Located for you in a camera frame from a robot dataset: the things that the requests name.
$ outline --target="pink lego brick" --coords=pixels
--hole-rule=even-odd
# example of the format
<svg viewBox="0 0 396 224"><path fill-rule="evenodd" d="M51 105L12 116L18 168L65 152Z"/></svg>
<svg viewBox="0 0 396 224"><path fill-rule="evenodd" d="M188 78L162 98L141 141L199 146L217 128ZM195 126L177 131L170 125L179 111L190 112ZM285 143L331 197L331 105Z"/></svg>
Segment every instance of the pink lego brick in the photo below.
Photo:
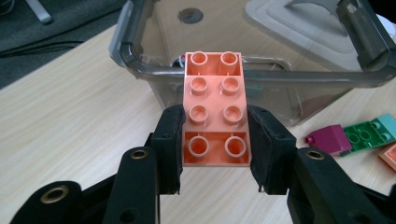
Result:
<svg viewBox="0 0 396 224"><path fill-rule="evenodd" d="M240 53L186 53L183 164L249 166L250 140Z"/></svg>
<svg viewBox="0 0 396 224"><path fill-rule="evenodd" d="M305 138L305 142L309 146L325 151L332 156L352 149L352 145L350 145L343 128L339 124L313 131Z"/></svg>
<svg viewBox="0 0 396 224"><path fill-rule="evenodd" d="M379 152L379 157L396 171L396 143L387 145Z"/></svg>

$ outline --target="plastic storage box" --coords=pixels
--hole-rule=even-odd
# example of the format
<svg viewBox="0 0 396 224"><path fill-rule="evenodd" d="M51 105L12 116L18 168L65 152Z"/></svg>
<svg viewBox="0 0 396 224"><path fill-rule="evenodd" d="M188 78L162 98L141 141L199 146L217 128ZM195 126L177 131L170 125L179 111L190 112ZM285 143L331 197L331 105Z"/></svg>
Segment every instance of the plastic storage box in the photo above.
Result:
<svg viewBox="0 0 396 224"><path fill-rule="evenodd" d="M396 76L396 46L370 5L324 2L128 1L110 56L166 108L183 102L186 52L241 52L247 103L294 126L354 88Z"/></svg>

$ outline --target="orange lego brick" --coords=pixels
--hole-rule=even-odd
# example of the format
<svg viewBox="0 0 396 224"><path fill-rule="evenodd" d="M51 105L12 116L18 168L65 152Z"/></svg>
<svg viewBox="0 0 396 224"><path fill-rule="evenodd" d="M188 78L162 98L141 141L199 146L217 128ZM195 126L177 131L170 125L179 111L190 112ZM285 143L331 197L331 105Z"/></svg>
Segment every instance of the orange lego brick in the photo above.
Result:
<svg viewBox="0 0 396 224"><path fill-rule="evenodd" d="M183 164L249 166L248 111L241 54L186 53Z"/></svg>
<svg viewBox="0 0 396 224"><path fill-rule="evenodd" d="M396 143L386 146L378 155L396 171Z"/></svg>

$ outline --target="floor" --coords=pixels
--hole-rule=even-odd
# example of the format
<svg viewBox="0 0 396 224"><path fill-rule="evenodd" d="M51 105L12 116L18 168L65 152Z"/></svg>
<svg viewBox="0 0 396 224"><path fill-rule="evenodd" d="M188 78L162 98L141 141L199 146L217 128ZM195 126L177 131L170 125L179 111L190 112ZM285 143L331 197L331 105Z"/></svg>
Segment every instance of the floor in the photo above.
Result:
<svg viewBox="0 0 396 224"><path fill-rule="evenodd" d="M0 89L116 24L125 0L40 3L52 23L40 22L23 0L0 0Z"/></svg>

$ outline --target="table surface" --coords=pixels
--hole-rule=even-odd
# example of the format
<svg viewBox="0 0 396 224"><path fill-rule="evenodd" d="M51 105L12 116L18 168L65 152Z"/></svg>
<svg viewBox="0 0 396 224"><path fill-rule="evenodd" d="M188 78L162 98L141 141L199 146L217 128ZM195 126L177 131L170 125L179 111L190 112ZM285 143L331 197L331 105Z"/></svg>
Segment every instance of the table surface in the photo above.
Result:
<svg viewBox="0 0 396 224"><path fill-rule="evenodd" d="M114 175L120 157L143 146L162 109L148 83L108 55L112 27L0 91L0 220L9 222L37 189L73 180L83 189ZM396 79L355 89L306 122L304 136L396 114ZM336 158L357 183L389 194L396 173L378 149ZM161 196L163 223L291 223L286 196L258 193L247 167L184 169L180 195Z"/></svg>

